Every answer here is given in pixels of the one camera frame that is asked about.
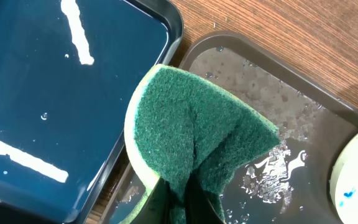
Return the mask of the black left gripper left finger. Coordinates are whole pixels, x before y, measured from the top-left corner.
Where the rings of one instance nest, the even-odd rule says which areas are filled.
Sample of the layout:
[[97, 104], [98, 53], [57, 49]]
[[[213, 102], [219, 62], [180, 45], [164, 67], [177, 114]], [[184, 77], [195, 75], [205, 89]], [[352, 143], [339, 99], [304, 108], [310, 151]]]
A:
[[170, 224], [170, 186], [159, 179], [134, 224]]

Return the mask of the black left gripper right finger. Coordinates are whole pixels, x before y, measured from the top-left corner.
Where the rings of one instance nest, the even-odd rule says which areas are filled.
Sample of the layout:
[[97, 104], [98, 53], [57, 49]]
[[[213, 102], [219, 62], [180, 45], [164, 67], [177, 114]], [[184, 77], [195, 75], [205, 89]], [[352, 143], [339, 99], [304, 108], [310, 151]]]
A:
[[223, 224], [205, 196], [196, 177], [190, 177], [185, 189], [185, 213], [187, 224]]

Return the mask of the green yellow sponge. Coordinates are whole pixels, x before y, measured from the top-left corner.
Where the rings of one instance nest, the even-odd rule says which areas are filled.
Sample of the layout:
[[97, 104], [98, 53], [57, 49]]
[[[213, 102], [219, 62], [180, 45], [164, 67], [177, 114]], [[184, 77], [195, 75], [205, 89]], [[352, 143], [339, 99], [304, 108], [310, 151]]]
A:
[[170, 220], [185, 222], [185, 187], [200, 183], [220, 219], [220, 194], [244, 164], [279, 145], [277, 127], [214, 83], [168, 65], [154, 65], [141, 79], [124, 121], [126, 152], [145, 187], [127, 216], [133, 221], [157, 182], [169, 185]]

